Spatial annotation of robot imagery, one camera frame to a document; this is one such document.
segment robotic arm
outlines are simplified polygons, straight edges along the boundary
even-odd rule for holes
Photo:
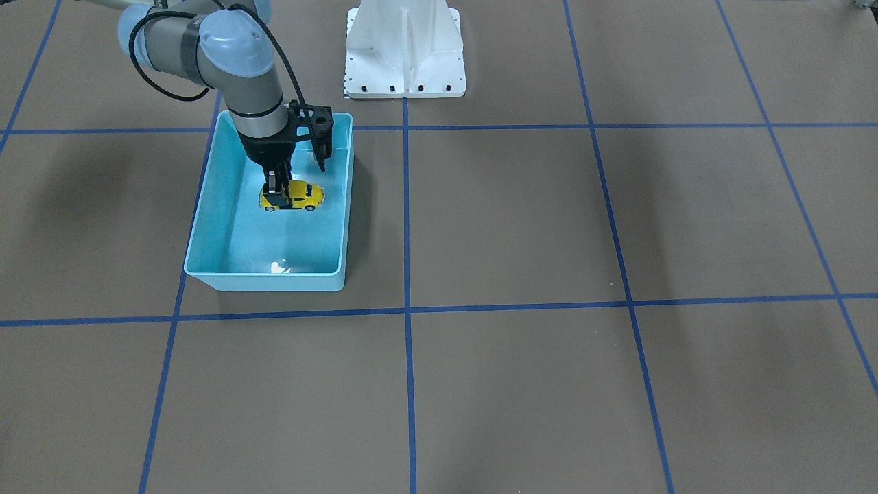
[[[183,0],[171,8],[127,0],[91,0],[125,7],[119,19],[119,44],[140,66],[189,79],[222,91],[247,157],[262,166],[262,203],[267,209],[293,209],[290,158],[296,142],[311,141],[321,170],[332,154],[332,109],[308,106],[283,51],[260,18],[270,17],[269,0]],[[284,102],[275,67],[278,50],[299,100]],[[299,128],[307,132],[300,134]]]

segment yellow toy car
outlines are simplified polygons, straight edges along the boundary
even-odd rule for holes
[[[259,206],[266,211],[276,209],[305,209],[313,211],[323,204],[323,187],[304,180],[290,180],[284,191],[271,192],[268,185],[259,194]]]

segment white plastic stand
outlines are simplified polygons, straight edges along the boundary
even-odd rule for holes
[[[348,12],[351,98],[455,98],[466,92],[460,13],[445,0],[363,0]]]

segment blue bin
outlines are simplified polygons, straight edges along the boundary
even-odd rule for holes
[[[228,112],[219,115],[184,270],[222,291],[338,291],[348,254],[353,120],[333,113],[333,153],[321,172],[310,142],[292,155],[293,178],[322,185],[313,211],[259,206],[262,168],[247,159]],[[277,272],[278,267],[284,272]]]

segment light blue joint cap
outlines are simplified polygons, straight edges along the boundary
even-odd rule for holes
[[[141,19],[145,18],[149,14],[149,9],[151,9],[149,5],[135,4],[131,5],[127,9],[122,11],[121,17],[119,17],[119,24],[116,28],[116,34],[119,36],[119,45],[122,47],[122,53],[125,56],[128,56],[128,40],[131,39],[131,30],[140,22]],[[137,62],[143,67],[149,67],[152,70],[155,70],[152,62],[149,61],[149,55],[147,54],[147,38],[146,38],[146,27],[140,29],[140,32],[137,33],[137,37],[134,38],[134,56],[137,57]]]
[[[244,11],[215,11],[198,28],[201,50],[218,69],[259,77],[274,67],[274,49],[263,29]]]
[[[253,0],[253,3],[256,5],[256,15],[265,24],[271,22],[271,0]]]

